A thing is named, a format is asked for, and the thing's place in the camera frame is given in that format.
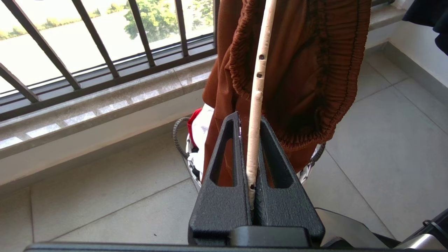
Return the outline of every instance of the metal railing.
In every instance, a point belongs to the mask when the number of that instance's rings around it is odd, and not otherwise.
[[[217,13],[220,0],[213,0],[214,32],[192,39],[186,38],[182,1],[174,0],[181,40],[178,43],[166,45],[155,50],[151,50],[149,46],[136,0],[129,0],[130,11],[134,16],[144,52],[115,61],[111,60],[81,0],[72,0],[105,62],[104,64],[73,73],[67,70],[67,67],[16,1],[2,0],[2,2],[62,73],[62,76],[27,87],[0,63],[0,76],[18,91],[0,99],[0,121],[216,54],[216,24],[218,22]],[[391,2],[393,0],[373,0],[372,6]]]

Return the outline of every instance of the white cloth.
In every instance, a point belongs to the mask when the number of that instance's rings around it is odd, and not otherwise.
[[[190,153],[188,159],[192,161],[194,167],[200,172],[201,180],[202,172],[204,171],[205,140],[207,139],[208,127],[210,126],[213,111],[214,109],[212,107],[204,104],[201,112],[199,112],[191,124],[191,133],[199,151],[197,153]]]

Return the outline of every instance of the white stick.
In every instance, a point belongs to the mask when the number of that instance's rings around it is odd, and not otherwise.
[[[266,71],[267,52],[271,39],[272,23],[276,11],[277,0],[267,0],[261,23],[260,40],[258,41],[257,60],[255,62],[254,82],[250,101],[249,133],[247,137],[247,181],[249,184],[250,209],[254,209],[255,184],[258,169],[258,148],[260,141],[261,103],[263,101],[264,75]]]

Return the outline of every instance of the brown fabric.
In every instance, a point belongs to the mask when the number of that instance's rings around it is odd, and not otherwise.
[[[278,0],[267,59],[262,113],[300,171],[354,102],[370,21],[370,0]],[[262,0],[221,0],[218,59],[203,99],[215,108],[204,172],[221,124],[238,111],[247,151],[250,92]],[[228,144],[219,184],[232,184]]]

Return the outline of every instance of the tiled floor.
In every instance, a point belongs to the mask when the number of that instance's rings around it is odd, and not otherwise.
[[[304,187],[316,207],[404,239],[448,208],[448,108],[381,53]],[[187,242],[197,192],[171,135],[0,199],[0,252],[33,241]]]

